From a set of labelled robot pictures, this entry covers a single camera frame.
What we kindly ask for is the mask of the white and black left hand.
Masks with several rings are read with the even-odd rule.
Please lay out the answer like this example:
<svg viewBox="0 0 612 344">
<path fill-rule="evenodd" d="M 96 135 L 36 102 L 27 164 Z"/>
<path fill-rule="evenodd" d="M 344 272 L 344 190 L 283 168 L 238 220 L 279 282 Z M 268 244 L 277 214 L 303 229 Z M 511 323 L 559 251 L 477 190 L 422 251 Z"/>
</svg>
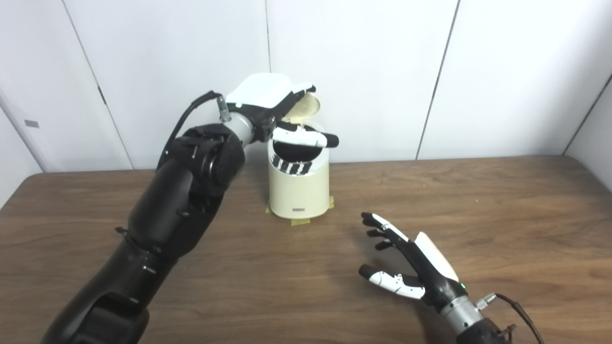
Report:
<svg viewBox="0 0 612 344">
<path fill-rule="evenodd" d="M 243 147 L 269 140 L 290 145 L 336 148 L 339 138 L 302 124 L 286 121 L 292 110 L 306 108 L 306 100 L 317 91 L 312 83 L 293 84 L 288 76 L 253 74 L 218 101 L 221 122 L 238 137 Z"/>
</svg>

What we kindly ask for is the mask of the white and black right hand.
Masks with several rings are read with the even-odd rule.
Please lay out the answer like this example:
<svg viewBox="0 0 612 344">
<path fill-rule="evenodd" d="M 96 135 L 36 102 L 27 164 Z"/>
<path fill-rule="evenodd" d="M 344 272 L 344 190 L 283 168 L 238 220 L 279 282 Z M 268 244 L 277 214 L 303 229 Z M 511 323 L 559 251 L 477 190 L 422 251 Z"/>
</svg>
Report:
<svg viewBox="0 0 612 344">
<path fill-rule="evenodd" d="M 361 213 L 361 219 L 368 237 L 382 237 L 383 240 L 374 248 L 381 251 L 396 248 L 415 271 L 414 277 L 404 277 L 402 274 L 392 276 L 389 272 L 380 270 L 368 264 L 359 268 L 359 275 L 370 283 L 378 285 L 405 298 L 420 299 L 431 306 L 436 312 L 441 312 L 457 298 L 468 296 L 466 288 L 458 281 L 452 268 L 439 270 L 441 264 L 446 262 L 434 244 L 433 250 L 427 255 L 425 233 L 417 236 L 421 240 L 409 239 L 403 232 L 374 213 Z"/>
</svg>

